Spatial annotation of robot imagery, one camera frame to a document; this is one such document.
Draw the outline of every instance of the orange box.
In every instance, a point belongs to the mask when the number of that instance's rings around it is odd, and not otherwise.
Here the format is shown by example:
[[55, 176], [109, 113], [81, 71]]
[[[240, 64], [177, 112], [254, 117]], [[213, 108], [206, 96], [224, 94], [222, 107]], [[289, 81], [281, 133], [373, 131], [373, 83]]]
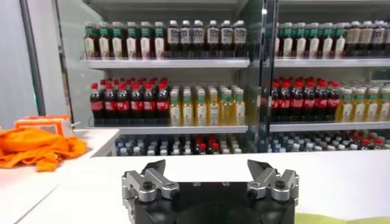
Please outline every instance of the orange box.
[[74, 136], [70, 115], [26, 116], [15, 121], [15, 128], [38, 128], [66, 138]]

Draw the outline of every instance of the orange cloth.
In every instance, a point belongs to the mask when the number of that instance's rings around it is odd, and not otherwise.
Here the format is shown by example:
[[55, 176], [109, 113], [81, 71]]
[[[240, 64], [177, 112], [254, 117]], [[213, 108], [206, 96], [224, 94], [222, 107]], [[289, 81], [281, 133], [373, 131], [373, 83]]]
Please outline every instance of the orange cloth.
[[35, 128], [0, 131], [0, 168], [36, 164], [37, 171], [53, 171], [64, 159], [87, 151], [87, 144], [76, 137], [64, 138]]

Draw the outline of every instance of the beverage refrigerator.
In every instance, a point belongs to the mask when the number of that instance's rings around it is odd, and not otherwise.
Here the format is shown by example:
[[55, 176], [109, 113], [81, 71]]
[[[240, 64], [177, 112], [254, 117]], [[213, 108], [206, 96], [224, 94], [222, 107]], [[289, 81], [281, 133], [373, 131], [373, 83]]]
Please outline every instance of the beverage refrigerator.
[[46, 112], [113, 156], [390, 149], [388, 1], [24, 2]]

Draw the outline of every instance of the white table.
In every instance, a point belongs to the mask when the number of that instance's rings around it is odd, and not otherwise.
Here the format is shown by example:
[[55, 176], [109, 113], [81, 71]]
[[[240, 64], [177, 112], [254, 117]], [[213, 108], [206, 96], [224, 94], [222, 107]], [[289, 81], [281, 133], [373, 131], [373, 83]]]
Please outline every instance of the white table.
[[0, 169], [0, 223], [16, 223], [36, 204], [52, 192], [66, 174], [93, 156], [111, 152], [117, 129], [76, 130], [76, 135], [88, 145], [86, 154], [61, 163], [55, 172], [35, 171], [35, 166]]
[[121, 200], [121, 175], [166, 159], [173, 181], [250, 181], [247, 159], [300, 175], [297, 212], [339, 219], [390, 215], [390, 150], [246, 155], [92, 158], [73, 170], [20, 223], [129, 223]]

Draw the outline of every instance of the yellow-green object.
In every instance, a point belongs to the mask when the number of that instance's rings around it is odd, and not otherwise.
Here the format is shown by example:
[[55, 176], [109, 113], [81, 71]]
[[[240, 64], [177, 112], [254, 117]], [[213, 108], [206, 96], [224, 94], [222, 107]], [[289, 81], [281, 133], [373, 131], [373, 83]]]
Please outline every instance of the yellow-green object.
[[295, 224], [390, 224], [390, 217], [374, 217], [345, 221], [323, 215], [295, 214]]

